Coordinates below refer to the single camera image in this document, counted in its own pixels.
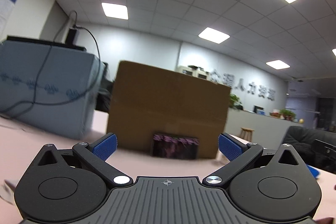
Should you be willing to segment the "wooden stool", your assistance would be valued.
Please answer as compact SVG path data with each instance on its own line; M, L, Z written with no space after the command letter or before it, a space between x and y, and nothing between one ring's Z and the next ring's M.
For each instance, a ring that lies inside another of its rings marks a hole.
M252 135L254 130L251 128L242 127L240 131L239 138L244 139L248 142L252 141Z

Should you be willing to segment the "grey reception counter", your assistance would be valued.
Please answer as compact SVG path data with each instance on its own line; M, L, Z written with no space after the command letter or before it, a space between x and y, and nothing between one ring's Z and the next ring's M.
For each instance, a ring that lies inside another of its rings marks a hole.
M241 128L254 130L252 141L264 148L276 149L282 143L287 129L290 126L302 127L299 123L258 115L243 110L228 109L225 132L239 136Z

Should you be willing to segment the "green potted plant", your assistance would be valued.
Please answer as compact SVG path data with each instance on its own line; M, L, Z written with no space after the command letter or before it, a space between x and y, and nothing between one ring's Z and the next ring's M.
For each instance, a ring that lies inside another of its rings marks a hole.
M240 98L236 96L235 94L230 94L229 108L243 110L242 102Z
M287 121L294 121L296 118L296 114L288 109L281 109L279 114L282 119Z

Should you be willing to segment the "computer monitor on counter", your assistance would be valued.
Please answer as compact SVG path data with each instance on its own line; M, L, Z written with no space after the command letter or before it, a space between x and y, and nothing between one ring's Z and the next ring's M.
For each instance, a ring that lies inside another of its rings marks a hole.
M258 114L258 115L265 115L265 111L263 107L260 106L254 106L253 108L254 113Z

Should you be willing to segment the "smartphone playing video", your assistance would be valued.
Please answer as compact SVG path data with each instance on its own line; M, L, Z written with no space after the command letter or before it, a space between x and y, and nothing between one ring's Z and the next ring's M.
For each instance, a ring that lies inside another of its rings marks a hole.
M195 160L198 157L199 139L189 136L155 133L150 154L153 157Z

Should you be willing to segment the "large brown cardboard box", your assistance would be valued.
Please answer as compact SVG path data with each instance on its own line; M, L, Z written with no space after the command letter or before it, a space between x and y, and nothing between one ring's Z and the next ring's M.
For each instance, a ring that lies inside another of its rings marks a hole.
M120 61L106 131L116 134L119 147L141 152L150 151L156 133L197 138L198 157L213 159L230 92L222 84Z

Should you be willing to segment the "light blue cardboard box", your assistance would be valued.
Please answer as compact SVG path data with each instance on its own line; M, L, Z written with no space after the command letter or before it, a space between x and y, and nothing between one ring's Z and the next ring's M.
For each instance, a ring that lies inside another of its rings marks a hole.
M83 47L9 36L1 42L1 114L81 139L92 124L103 70Z

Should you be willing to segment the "black leather sofa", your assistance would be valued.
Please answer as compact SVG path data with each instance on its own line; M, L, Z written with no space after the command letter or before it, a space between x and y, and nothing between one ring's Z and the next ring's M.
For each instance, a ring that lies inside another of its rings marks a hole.
M290 126L282 140L310 166L335 174L335 133Z

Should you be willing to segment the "blue folded cloth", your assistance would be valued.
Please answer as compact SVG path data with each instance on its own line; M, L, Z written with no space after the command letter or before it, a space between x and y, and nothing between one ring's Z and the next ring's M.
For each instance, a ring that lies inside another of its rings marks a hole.
M310 165L307 165L307 168L311 172L312 176L317 180L319 178L320 171Z

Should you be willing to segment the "white crumpled cloth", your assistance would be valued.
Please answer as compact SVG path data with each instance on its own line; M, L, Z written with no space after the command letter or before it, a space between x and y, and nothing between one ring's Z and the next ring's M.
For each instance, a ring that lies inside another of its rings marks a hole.
M1 184L0 196L5 202L15 205L14 192L17 187L18 180L5 179Z

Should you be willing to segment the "black power adapter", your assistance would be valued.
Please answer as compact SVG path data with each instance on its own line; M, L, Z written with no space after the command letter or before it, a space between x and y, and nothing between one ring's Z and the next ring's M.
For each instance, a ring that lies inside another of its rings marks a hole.
M76 27L70 27L64 44L68 46L74 46L76 44L78 35L79 35L79 29Z

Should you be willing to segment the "blue wall poster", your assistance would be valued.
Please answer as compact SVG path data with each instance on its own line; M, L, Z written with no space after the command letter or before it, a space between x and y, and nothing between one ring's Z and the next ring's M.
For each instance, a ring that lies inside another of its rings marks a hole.
M5 30L17 0L0 0L0 34L1 40L5 36Z

